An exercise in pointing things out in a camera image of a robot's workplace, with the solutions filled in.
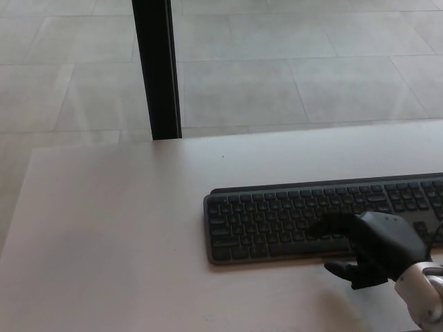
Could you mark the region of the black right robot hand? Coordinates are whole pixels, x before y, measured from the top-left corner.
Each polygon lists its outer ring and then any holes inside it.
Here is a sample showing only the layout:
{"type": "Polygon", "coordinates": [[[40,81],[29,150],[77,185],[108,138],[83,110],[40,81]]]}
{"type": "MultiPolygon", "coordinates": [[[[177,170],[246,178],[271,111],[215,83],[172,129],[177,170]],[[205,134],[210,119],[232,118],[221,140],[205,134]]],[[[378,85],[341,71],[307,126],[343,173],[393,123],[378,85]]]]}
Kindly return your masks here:
{"type": "Polygon", "coordinates": [[[360,215],[327,213],[309,228],[316,238],[343,235],[354,247],[356,264],[329,262],[331,274],[347,280],[354,290],[394,282],[411,266],[431,262],[426,244],[404,219],[381,212],[360,215]]]}

